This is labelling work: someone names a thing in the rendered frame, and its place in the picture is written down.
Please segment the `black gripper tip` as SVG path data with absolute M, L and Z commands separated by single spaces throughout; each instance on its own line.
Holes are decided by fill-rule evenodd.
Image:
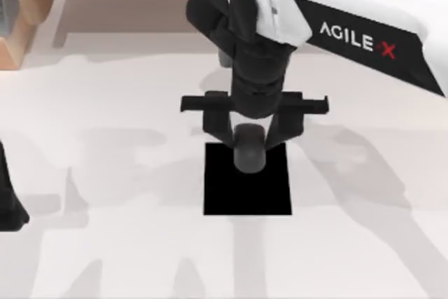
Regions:
M 30 220 L 10 179 L 4 146 L 0 141 L 0 232 L 17 232 Z

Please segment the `black square coaster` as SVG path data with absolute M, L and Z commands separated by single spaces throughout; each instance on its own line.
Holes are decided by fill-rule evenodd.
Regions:
M 267 152 L 258 173 L 240 172 L 233 151 L 221 143 L 205 144 L 205 216 L 290 216 L 292 211 L 286 145 Z

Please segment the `dark grey cup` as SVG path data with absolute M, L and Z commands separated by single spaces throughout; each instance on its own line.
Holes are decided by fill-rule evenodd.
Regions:
M 245 174 L 263 170 L 266 163 L 265 129 L 254 123 L 238 124 L 234 129 L 233 158 L 235 167 Z

